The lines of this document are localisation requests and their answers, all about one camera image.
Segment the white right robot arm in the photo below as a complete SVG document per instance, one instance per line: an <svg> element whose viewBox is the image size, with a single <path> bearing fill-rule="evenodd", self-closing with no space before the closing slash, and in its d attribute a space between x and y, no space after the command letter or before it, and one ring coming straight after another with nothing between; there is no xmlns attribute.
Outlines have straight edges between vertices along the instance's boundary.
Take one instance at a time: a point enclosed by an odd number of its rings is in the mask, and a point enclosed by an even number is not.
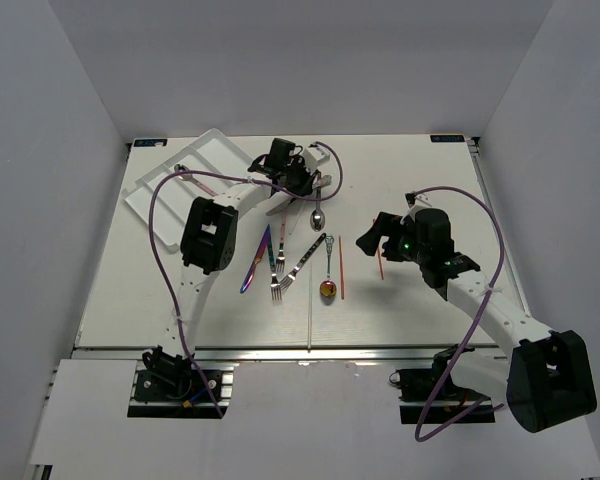
<svg viewBox="0 0 600 480"><path fill-rule="evenodd" d="M488 358L466 343L439 352L426 384L428 402L469 390L508 408L531 433L597 409L583 338L541 323L491 286L480 266L456 250L444 211L381 212L356 244L368 256L380 252L389 261L416 264L425 284L475 320L507 358Z"/></svg>

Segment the silver spoon dark handle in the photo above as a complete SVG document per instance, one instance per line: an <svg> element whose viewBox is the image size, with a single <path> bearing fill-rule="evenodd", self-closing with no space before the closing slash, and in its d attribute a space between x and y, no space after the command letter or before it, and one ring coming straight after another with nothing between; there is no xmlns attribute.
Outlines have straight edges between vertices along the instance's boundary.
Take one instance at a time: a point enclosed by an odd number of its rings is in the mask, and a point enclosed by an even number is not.
<svg viewBox="0 0 600 480"><path fill-rule="evenodd" d="M320 172L316 175L316 184L314 188L314 210L311 213L310 217L310 226L313 231L319 232L325 226L325 215L321 209L321 200L322 200L322 174Z"/></svg>

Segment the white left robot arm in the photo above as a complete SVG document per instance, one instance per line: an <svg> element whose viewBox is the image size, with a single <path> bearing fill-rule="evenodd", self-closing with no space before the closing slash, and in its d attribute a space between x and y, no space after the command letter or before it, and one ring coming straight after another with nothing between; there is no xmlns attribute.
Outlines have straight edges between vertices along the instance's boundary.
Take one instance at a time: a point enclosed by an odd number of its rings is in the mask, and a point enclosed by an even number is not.
<svg viewBox="0 0 600 480"><path fill-rule="evenodd" d="M180 356L192 365L196 363L194 349L198 326L217 278L235 256L242 218L271 198L318 200L316 189L324 185L326 176L319 169L321 161L312 153L314 150L333 152L318 141L304 148L276 138L269 152L251 162L245 177L189 169L177 163L158 181L149 201L147 229L154 260L173 304L165 327L165 340L158 344L165 353ZM182 281L176 287L157 249L157 204L169 184L191 181L198 186L202 177L224 180L229 186L223 191L215 191L211 197L204 195L190 202L179 242Z"/></svg>

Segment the iridescent gold spoon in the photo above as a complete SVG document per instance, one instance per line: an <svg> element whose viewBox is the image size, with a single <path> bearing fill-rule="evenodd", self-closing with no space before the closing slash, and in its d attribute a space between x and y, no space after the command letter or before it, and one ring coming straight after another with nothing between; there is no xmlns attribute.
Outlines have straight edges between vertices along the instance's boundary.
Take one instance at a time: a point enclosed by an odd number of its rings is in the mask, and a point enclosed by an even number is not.
<svg viewBox="0 0 600 480"><path fill-rule="evenodd" d="M321 299L325 304L331 304L337 295L337 284L332 278L332 253L334 247L334 237L327 235L325 237L325 248L326 248L326 274L325 279L320 283L319 293Z"/></svg>

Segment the green handle fork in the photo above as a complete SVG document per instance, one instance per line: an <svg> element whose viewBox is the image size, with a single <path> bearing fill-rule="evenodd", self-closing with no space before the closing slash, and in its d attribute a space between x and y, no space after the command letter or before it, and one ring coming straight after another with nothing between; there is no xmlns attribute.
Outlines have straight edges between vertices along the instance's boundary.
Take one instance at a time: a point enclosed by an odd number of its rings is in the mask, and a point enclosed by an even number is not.
<svg viewBox="0 0 600 480"><path fill-rule="evenodd" d="M279 280L277 277L277 267L276 267L276 261L274 258L274 252L273 252L273 246L272 246L271 239L268 239L268 242L267 242L267 252L268 252L268 261L269 261L269 267L270 267L270 273L271 273L271 284L270 284L271 296L272 296L272 301L277 303L282 300L282 291L281 291L281 288L279 285Z"/></svg>

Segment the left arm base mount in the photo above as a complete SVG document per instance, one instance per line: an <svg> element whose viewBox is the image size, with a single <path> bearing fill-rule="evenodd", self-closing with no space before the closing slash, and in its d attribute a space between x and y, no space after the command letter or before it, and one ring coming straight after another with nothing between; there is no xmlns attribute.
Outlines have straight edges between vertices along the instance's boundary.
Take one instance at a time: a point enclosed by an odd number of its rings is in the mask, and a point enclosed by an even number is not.
<svg viewBox="0 0 600 480"><path fill-rule="evenodd" d="M142 354L127 410L136 419L220 419L227 410L225 372L203 369L187 357L169 355L158 346Z"/></svg>

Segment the silver spoon pink handle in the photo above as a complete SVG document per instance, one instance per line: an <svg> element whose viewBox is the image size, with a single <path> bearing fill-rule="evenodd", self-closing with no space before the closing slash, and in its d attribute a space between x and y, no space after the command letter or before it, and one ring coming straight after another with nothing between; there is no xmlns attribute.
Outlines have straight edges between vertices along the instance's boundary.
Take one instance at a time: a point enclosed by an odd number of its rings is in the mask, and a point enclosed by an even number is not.
<svg viewBox="0 0 600 480"><path fill-rule="evenodd" d="M188 168L180 163L174 165L174 171L178 174L178 178L183 182L189 182L196 186L199 190L203 191L207 195L211 197L215 197L218 193L213 190L211 187L201 182L200 180L194 178L191 174L188 173Z"/></svg>

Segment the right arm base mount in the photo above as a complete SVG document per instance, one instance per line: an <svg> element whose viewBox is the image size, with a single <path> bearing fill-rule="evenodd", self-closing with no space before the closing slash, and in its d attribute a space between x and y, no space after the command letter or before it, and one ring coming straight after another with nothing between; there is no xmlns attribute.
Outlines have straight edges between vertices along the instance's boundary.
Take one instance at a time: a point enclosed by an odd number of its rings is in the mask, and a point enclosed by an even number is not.
<svg viewBox="0 0 600 480"><path fill-rule="evenodd" d="M400 421L403 425L416 425L422 407L429 394L441 377L458 345L454 345L433 357L430 367L398 369L389 375L388 383L399 392L401 402ZM463 387L456 386L451 377L435 397L433 405L425 418L425 425L441 425L455 415L469 409L482 398L482 395Z"/></svg>

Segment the iridescent rainbow knife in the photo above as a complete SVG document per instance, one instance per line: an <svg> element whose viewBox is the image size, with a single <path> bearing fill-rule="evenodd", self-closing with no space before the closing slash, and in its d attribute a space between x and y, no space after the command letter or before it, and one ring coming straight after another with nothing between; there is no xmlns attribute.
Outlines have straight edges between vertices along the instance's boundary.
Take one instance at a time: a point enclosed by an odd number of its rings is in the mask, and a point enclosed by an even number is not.
<svg viewBox="0 0 600 480"><path fill-rule="evenodd" d="M257 269L258 265L260 264L260 262L262 261L265 251L267 250L268 242L270 239L271 239L271 227L267 226L265 228L265 231L259 242L258 248L254 254L254 257L251 261L251 264L250 264L249 269L246 273L246 276L243 280L243 283L240 287L241 294L244 294L247 291L247 289L250 287L250 285L254 279L256 269Z"/></svg>

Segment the pink handle fork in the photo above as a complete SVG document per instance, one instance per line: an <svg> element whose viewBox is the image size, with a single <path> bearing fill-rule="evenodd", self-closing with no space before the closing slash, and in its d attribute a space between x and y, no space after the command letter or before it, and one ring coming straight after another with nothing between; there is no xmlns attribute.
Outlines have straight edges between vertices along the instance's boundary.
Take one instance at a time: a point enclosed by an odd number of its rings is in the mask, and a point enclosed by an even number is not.
<svg viewBox="0 0 600 480"><path fill-rule="evenodd" d="M281 218L280 218L281 222L280 222L280 230L279 230L279 246L278 246L278 253L277 253L277 257L276 257L276 272L277 273L283 273L284 269L285 269L285 261L286 261L286 257L285 257L285 234L286 234L286 223L287 223L287 209L284 209L281 212Z"/></svg>

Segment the silver ornate butter knife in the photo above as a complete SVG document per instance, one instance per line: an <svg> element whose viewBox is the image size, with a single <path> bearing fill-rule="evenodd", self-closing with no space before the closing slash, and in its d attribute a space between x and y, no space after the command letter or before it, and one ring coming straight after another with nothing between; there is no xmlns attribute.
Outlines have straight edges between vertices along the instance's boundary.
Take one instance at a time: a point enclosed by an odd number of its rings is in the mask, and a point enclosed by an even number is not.
<svg viewBox="0 0 600 480"><path fill-rule="evenodd" d="M318 187L325 187L325 186L329 186L332 182L332 176L331 175L324 175L321 176L319 179L316 179L313 182L313 189L316 190ZM279 214L283 211L286 210L286 208L291 205L293 202L295 202L296 199L295 198L289 198L289 199L285 199L283 202L281 202L280 204L278 204L277 206L275 206L274 208L268 210L266 212L266 216L273 216L276 214Z"/></svg>

